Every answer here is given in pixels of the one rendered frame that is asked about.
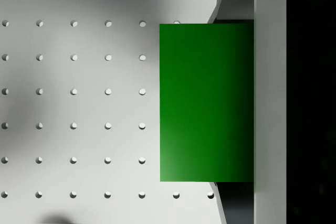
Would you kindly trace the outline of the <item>puzzle cube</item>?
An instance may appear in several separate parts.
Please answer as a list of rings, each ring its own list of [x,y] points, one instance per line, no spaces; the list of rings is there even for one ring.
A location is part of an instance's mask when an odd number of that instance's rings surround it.
[[[160,180],[254,180],[254,25],[160,25]]]

